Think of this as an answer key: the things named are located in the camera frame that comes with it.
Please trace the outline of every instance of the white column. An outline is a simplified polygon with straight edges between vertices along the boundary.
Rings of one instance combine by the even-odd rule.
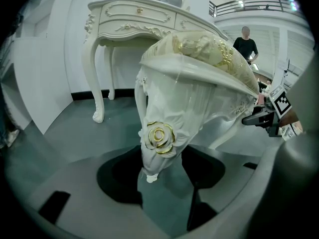
[[[286,61],[288,53],[288,30],[286,28],[279,28],[279,52],[278,52],[278,61]],[[279,69],[278,66],[275,69],[275,74],[272,82],[271,89],[274,89],[278,85],[282,84],[282,80],[285,72],[282,69]]]

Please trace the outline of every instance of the black metal railing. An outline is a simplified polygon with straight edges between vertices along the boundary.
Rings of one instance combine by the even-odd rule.
[[[209,1],[209,14],[213,17],[251,10],[281,11],[305,18],[297,5],[293,7],[289,0],[235,0],[220,5]]]

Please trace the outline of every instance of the ceiling light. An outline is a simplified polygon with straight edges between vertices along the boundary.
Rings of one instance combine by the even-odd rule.
[[[253,65],[254,65],[255,69],[256,69],[257,71],[259,71],[258,66],[257,66],[256,64],[253,64]]]

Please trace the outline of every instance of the man in black shirt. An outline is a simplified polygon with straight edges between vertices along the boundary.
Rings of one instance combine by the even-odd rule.
[[[250,29],[245,26],[241,30],[243,36],[238,37],[234,43],[234,48],[239,51],[239,53],[247,60],[248,64],[251,65],[258,57],[258,50],[256,43],[253,39],[249,38]],[[250,58],[252,52],[254,51],[255,56]]]

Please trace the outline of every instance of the man's arm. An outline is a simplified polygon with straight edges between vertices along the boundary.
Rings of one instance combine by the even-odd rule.
[[[251,63],[254,62],[254,61],[258,58],[258,56],[259,56],[259,53],[258,53],[258,50],[257,50],[257,46],[256,46],[255,41],[254,41],[253,51],[254,51],[254,53],[255,53],[255,56],[254,56],[252,59],[249,59],[249,60],[248,60],[248,61],[251,62]]]
[[[238,50],[238,38],[236,39],[236,41],[234,42],[233,47]]]

